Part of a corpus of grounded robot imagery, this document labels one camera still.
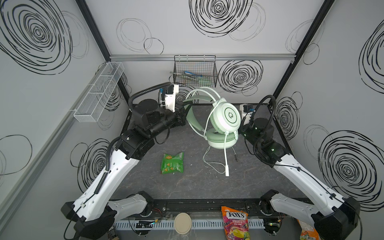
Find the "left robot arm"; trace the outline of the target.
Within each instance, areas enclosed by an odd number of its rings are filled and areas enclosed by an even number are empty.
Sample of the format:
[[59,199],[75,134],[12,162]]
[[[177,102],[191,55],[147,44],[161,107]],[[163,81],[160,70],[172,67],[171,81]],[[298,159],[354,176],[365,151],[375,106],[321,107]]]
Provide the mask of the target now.
[[134,128],[113,139],[107,147],[105,166],[88,189],[61,211],[74,224],[74,240],[98,240],[118,221],[132,215],[151,215],[154,199],[144,191],[113,201],[111,196],[126,175],[156,144],[163,131],[184,126],[186,110],[176,100],[179,85],[165,82],[133,94],[129,100]]

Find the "mint green headphones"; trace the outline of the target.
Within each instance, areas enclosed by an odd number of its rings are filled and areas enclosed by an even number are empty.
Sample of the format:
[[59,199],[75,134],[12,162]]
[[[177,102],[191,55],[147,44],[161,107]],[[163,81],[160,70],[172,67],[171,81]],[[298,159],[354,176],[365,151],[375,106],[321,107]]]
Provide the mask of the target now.
[[[217,169],[214,170],[219,174],[224,174],[226,177],[229,177],[227,149],[233,149],[239,139],[238,130],[241,124],[239,110],[210,87],[200,87],[190,91],[183,102],[186,101],[206,101],[212,104],[213,108],[204,126],[202,126],[195,117],[193,106],[187,113],[186,120],[192,130],[204,138],[209,145],[202,157],[203,162],[211,168],[214,167],[214,164],[223,166],[225,169],[222,172]],[[223,164],[206,161],[206,155],[211,149],[224,151],[225,162]]]

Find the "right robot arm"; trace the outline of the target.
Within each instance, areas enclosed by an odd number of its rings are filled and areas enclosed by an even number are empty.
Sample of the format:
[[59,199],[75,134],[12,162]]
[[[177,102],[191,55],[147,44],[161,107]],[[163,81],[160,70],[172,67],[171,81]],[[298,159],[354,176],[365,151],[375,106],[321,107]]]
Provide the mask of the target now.
[[345,240],[356,227],[362,229],[361,205],[354,198],[345,198],[328,187],[273,139],[272,120],[277,109],[276,99],[267,95],[262,100],[270,101],[270,117],[255,117],[263,102],[255,107],[241,104],[242,121],[239,133],[243,135],[245,144],[251,144],[247,148],[251,155],[284,175],[309,201],[302,202],[276,190],[269,190],[260,198],[261,213],[265,216],[279,213],[296,218],[313,227],[323,240]]

